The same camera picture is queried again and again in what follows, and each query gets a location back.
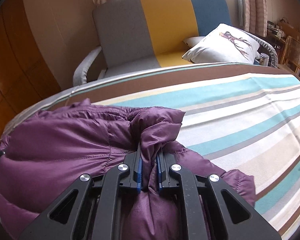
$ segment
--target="rattan chair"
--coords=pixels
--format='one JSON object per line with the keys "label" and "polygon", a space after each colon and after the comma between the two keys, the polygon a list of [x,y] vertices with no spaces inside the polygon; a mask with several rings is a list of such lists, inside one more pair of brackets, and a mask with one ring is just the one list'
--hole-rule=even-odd
{"label": "rattan chair", "polygon": [[[291,64],[296,67],[295,71],[289,68],[288,65]],[[289,71],[300,80],[300,42],[298,42],[291,36],[288,36],[287,38],[282,59],[280,64],[278,65],[278,68]]]}

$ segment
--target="yellow cushion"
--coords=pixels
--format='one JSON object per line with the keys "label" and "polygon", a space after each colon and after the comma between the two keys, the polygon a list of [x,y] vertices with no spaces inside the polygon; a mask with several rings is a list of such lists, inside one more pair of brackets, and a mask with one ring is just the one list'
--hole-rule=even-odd
{"label": "yellow cushion", "polygon": [[184,51],[188,47],[183,40],[199,35],[191,0],[141,0],[141,4],[155,55]]}
{"label": "yellow cushion", "polygon": [[177,52],[165,52],[156,55],[156,58],[161,67],[172,67],[172,66],[191,64],[190,62],[182,58],[183,54],[185,53],[186,50],[177,51]]}

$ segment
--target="white pillow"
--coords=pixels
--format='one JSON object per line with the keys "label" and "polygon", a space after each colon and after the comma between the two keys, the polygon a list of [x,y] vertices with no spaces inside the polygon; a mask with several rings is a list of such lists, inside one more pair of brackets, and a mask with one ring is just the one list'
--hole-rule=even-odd
{"label": "white pillow", "polygon": [[241,30],[220,24],[182,58],[192,63],[253,64],[260,44]]}
{"label": "white pillow", "polygon": [[193,48],[195,45],[197,45],[200,41],[202,41],[202,39],[205,36],[200,36],[200,37],[192,37],[192,38],[188,38],[183,40],[183,42],[185,44],[187,44],[190,48]]}

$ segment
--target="gray cushion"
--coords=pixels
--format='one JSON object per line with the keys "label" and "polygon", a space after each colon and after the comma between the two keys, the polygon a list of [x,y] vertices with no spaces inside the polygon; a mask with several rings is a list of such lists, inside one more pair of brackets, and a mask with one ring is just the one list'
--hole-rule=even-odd
{"label": "gray cushion", "polygon": [[155,56],[144,57],[135,61],[124,63],[115,67],[108,68],[105,78],[120,74],[126,74],[141,70],[160,68],[160,65]]}
{"label": "gray cushion", "polygon": [[111,0],[93,10],[108,68],[154,55],[140,0]]}

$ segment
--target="bed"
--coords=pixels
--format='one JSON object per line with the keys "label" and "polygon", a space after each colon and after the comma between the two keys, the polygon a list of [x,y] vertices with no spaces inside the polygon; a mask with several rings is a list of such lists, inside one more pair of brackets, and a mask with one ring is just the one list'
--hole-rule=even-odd
{"label": "bed", "polygon": [[186,112],[177,141],[227,170],[253,175],[255,209],[282,239],[300,239],[300,81],[284,70],[196,64],[124,74],[65,90],[17,115],[90,98],[99,105]]}

